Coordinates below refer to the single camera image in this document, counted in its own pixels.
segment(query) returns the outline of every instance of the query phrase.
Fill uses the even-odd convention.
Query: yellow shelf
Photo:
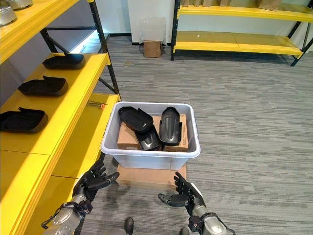
[[[177,33],[175,50],[257,52],[301,56],[288,37],[262,34],[189,32]]]
[[[51,176],[41,195],[24,235],[42,235],[41,223],[49,219],[56,209],[72,198],[73,188],[77,179]]]
[[[1,234],[23,234],[49,175],[49,155],[0,152]]]
[[[117,94],[92,94],[92,101],[107,103],[104,109],[87,105],[52,172],[53,176],[80,178],[98,159],[100,144]]]
[[[256,1],[232,0],[230,6],[218,6],[215,3],[211,7],[180,6],[177,18],[182,14],[189,15],[220,15],[268,18],[288,21],[313,22],[313,10],[302,5],[280,4],[277,11],[259,9]]]
[[[104,66],[110,62],[107,54],[85,54],[85,60],[86,64],[80,70],[48,70],[39,65],[28,80],[42,79],[43,75],[63,77],[68,90],[59,97],[26,96],[15,91],[1,107],[1,113],[18,110],[18,107],[38,109],[47,113],[49,121],[36,134],[1,132],[1,150],[45,154],[53,158],[61,155]]]
[[[21,106],[44,110],[49,116],[47,126],[39,133],[0,133],[1,175],[5,176],[1,177],[1,234],[23,234],[104,66],[110,64],[107,54],[85,54],[85,60],[80,70],[47,70],[40,65],[29,77],[28,80],[43,75],[64,77],[68,90],[63,96],[25,96],[16,91],[0,109],[3,113]],[[110,108],[114,98],[117,100],[119,95],[108,98]],[[108,118],[104,113],[107,114],[101,112],[101,117]],[[101,128],[93,138],[100,138],[99,131]]]
[[[33,0],[29,8],[15,11],[17,20],[0,28],[0,64],[78,0]]]

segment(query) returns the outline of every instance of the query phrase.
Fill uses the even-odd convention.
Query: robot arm
[[[70,202],[63,203],[47,221],[42,223],[44,235],[71,235],[78,227],[82,218],[92,210],[91,202],[99,189],[114,182],[119,173],[107,176],[100,158],[83,174],[74,187]]]
[[[185,206],[190,215],[188,227],[192,232],[199,232],[201,235],[225,235],[229,231],[236,235],[235,231],[228,228],[217,214],[209,212],[201,192],[193,183],[187,182],[178,172],[174,179],[179,194],[166,196],[160,193],[158,198],[169,206]],[[180,234],[187,235],[189,232],[183,228]]]

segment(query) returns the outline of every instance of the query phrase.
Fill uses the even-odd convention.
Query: black metal frame
[[[176,45],[176,37],[177,37],[177,27],[178,27],[178,19],[177,13],[180,8],[180,0],[175,0],[174,5],[174,17],[173,17],[173,28],[172,28],[172,51],[171,51],[171,61],[174,61],[174,46]]]
[[[313,0],[310,1],[310,3],[308,4],[308,8],[313,9]],[[292,28],[290,34],[288,35],[288,38],[291,38],[293,36],[293,34],[296,32],[296,30],[299,28],[299,26],[301,25],[301,21],[298,21],[295,23],[294,27]],[[304,40],[303,40],[303,47],[301,49],[301,51],[303,52],[303,54],[299,57],[299,58],[295,58],[293,63],[291,64],[291,66],[295,66],[299,60],[302,58],[302,56],[308,51],[308,49],[310,48],[310,46],[312,46],[313,44],[313,37],[311,38],[311,40],[309,41],[309,43],[307,44],[307,39],[308,39],[308,35],[309,35],[309,30],[310,30],[310,26],[311,23],[308,23],[307,26],[307,31],[306,34],[304,36]]]
[[[174,18],[173,18],[173,28],[172,28],[172,51],[171,51],[171,61],[174,61],[174,46],[176,45],[176,37],[177,37],[177,28],[178,28],[178,19],[177,19],[177,13],[178,13],[178,9],[180,8],[180,0],[175,0],[175,5],[174,5]],[[308,4],[308,8],[313,9],[313,0],[310,1],[310,3]],[[299,26],[301,25],[301,21],[298,21],[295,23],[294,27],[292,28],[291,32],[288,35],[288,38],[291,38],[294,33],[296,32],[296,30],[299,28]],[[294,62],[291,64],[291,66],[295,66],[298,61],[302,58],[302,56],[308,51],[308,49],[310,48],[310,46],[312,46],[313,44],[313,38],[309,41],[309,43],[307,43],[307,39],[308,39],[308,35],[309,35],[309,30],[310,30],[310,26],[311,23],[308,23],[307,26],[307,31],[304,37],[304,42],[303,42],[303,47],[301,49],[301,51],[303,52],[303,54],[300,57],[294,57]]]
[[[111,77],[111,81],[112,81],[113,87],[110,86],[102,78],[99,78],[99,81],[103,85],[105,85],[107,88],[109,88],[111,91],[113,91],[115,94],[119,94],[120,95],[119,89],[118,89],[118,85],[117,85],[117,81],[116,81],[115,74],[114,74],[114,70],[113,70],[113,66],[112,66],[112,61],[111,61],[110,54],[109,54],[108,47],[107,47],[107,41],[106,41],[106,38],[104,36],[102,25],[101,25],[101,22],[100,22],[100,17],[99,17],[99,14],[98,14],[98,9],[97,9],[96,2],[94,0],[94,1],[88,1],[88,3],[89,3],[89,6],[90,6],[90,9],[91,9],[91,13],[92,13],[92,17],[93,17],[95,26],[46,27],[46,28],[42,29],[40,31],[40,33],[41,33],[42,37],[44,38],[44,40],[45,40],[46,44],[48,45],[48,47],[49,47],[51,52],[58,52],[58,50],[56,48],[56,47],[58,47],[64,53],[69,53],[68,50],[66,50],[57,41],[55,41],[53,38],[51,38],[49,36],[48,30],[50,30],[50,31],[54,31],[54,30],[97,30],[98,36],[99,36],[99,40],[100,40],[100,43],[101,43],[101,48],[98,51],[98,53],[100,53],[101,50],[102,50],[103,53],[107,53],[108,56],[109,56],[111,64],[108,65],[108,69],[109,69],[109,73],[110,73],[110,77]]]

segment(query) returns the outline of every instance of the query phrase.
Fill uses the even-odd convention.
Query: black glove
[[[200,193],[192,186],[191,183],[187,182],[185,178],[179,174],[175,173],[174,176],[175,185],[177,186],[176,191],[181,195],[165,196],[164,194],[159,194],[158,198],[169,206],[186,206],[188,214],[192,215],[192,210],[197,205],[203,205],[206,207],[204,200]]]
[[[119,177],[118,172],[107,176],[106,173],[104,173],[105,170],[106,168],[104,167],[103,158],[100,158],[79,179],[74,187],[72,196],[83,194],[90,202],[92,202],[99,189],[110,185]]]

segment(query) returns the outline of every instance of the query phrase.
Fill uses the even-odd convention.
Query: white plastic bin
[[[118,110],[123,106],[140,108],[152,116],[160,116],[169,107],[175,107],[181,114],[186,114],[188,133],[188,152],[163,152],[118,149],[117,139],[121,120]],[[101,142],[101,151],[113,155],[113,157],[126,168],[148,169],[180,169],[188,159],[195,158],[200,154],[200,144],[197,132],[196,120],[193,108],[188,104],[172,103],[141,103],[141,102],[118,102],[114,105],[111,117]]]

